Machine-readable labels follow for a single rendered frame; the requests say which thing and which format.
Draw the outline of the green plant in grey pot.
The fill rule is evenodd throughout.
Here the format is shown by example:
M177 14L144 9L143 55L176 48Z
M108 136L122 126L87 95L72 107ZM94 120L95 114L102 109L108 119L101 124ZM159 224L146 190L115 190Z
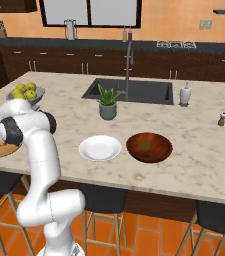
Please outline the green plant in grey pot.
M104 89L101 85L98 85L100 93L99 102L99 114L104 120L113 120L117 115L117 99L120 93L115 94L114 89Z

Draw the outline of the dark wood wall cupboard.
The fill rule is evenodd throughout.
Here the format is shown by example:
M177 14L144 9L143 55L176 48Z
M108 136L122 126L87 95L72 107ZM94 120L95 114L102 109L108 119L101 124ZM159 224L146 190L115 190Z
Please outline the dark wood wall cupboard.
M36 0L0 0L0 13L29 13L36 10Z

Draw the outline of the dark wood island base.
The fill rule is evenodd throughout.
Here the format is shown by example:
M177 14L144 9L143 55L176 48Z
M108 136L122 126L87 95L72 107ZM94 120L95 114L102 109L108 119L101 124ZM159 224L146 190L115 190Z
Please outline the dark wood island base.
M86 200L79 190L81 183L58 181L50 185L29 183L26 190L19 181L13 192L24 195L17 210L17 217L25 226L38 226L54 221L73 220L85 209ZM145 216L189 222L195 211L191 199L126 190L124 211Z

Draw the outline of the white soap dispenser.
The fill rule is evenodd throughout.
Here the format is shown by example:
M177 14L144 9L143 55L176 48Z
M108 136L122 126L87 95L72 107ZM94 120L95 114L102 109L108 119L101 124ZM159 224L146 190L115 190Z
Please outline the white soap dispenser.
M180 90L180 104L182 106L187 106L191 97L191 88L189 84L186 85Z

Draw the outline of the grey metal tap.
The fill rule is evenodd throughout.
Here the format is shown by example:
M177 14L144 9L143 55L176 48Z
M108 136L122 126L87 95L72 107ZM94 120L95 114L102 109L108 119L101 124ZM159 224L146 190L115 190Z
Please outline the grey metal tap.
M127 47L127 55L126 55L126 77L125 77L125 100L128 101L128 91L129 91L129 71L130 66L134 64L133 60L133 42L129 41Z

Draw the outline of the black-framed window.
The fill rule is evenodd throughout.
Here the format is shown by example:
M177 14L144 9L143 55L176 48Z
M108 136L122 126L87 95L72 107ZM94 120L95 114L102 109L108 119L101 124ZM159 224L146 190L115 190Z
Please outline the black-framed window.
M77 27L141 26L142 0L39 0L44 27L64 27L75 20Z

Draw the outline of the white round dish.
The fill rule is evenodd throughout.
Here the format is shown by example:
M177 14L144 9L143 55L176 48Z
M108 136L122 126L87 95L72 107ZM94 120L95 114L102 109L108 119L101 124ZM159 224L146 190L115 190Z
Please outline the white round dish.
M95 135L86 138L79 145L80 155L90 161L109 161L121 152L121 143L108 135Z

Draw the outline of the grey wall socket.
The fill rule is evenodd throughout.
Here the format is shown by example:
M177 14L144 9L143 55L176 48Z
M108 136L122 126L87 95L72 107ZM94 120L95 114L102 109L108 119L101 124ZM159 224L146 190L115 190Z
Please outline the grey wall socket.
M200 30L210 30L212 27L212 21L211 20L201 20L199 22L199 29Z

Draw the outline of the dark wood cupboard run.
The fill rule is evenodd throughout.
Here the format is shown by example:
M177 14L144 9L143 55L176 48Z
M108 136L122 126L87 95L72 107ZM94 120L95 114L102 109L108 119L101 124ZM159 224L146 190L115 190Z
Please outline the dark wood cupboard run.
M10 81L28 71L126 75L125 50L2 46ZM129 76L225 82L225 54L133 51Z

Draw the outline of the wooden knife block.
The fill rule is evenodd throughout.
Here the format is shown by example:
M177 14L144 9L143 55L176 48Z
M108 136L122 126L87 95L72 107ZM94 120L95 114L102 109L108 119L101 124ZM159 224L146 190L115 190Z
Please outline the wooden knife block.
M4 22L0 20L0 38L6 38L6 37L7 37L7 32L4 26Z

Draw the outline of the grey fruit bowl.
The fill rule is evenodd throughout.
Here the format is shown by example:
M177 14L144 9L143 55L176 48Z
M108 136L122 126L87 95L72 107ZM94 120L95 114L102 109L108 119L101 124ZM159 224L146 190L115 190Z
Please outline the grey fruit bowl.
M34 106L34 105L36 105L38 102L41 101L43 95L45 94L45 89L42 88L42 87L37 87L37 88L36 88L36 94L37 94L37 96L36 96L34 99L29 100L29 103L30 103L31 106ZM7 99L7 100L12 100L12 99L13 99L11 92L9 92L9 93L6 95L6 99Z

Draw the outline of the grey paper towel stand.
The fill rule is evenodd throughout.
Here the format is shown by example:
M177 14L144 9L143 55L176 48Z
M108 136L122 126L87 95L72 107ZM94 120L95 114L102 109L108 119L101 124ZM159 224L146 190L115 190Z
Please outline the grey paper towel stand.
M73 19L67 19L64 21L65 25L65 37L68 40L77 39L76 21Z

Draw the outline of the dark red-brown round dish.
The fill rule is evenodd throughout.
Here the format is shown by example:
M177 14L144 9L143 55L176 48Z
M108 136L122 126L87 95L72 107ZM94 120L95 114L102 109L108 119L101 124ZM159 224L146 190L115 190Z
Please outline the dark red-brown round dish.
M140 142L148 139L152 147L148 151L140 149ZM151 132L132 135L126 142L129 154L136 160L144 163L158 163L170 156L173 150L172 143L164 136Z

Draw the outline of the dull green avocado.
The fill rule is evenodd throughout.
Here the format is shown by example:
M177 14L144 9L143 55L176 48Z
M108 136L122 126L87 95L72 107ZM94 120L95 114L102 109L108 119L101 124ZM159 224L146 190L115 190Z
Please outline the dull green avocado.
M150 150L152 147L152 142L148 139L142 140L140 142L140 149L144 151Z

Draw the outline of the dark grey sink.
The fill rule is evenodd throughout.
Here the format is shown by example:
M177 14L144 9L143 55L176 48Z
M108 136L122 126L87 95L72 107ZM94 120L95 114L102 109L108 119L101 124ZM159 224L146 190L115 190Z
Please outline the dark grey sink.
M96 78L83 94L86 99L99 99L98 85L114 89L114 93L128 91L128 101L135 103L173 105L173 86L169 82L130 80L129 87L122 79Z

